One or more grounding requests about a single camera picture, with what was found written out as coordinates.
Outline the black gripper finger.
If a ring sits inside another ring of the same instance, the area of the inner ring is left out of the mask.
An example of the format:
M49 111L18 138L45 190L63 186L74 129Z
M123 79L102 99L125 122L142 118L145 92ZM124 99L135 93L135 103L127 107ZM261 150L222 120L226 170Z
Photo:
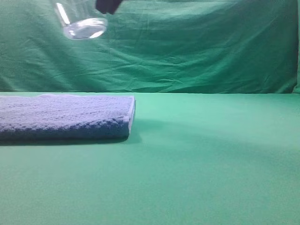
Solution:
M123 0L96 0L95 8L102 14L113 15Z

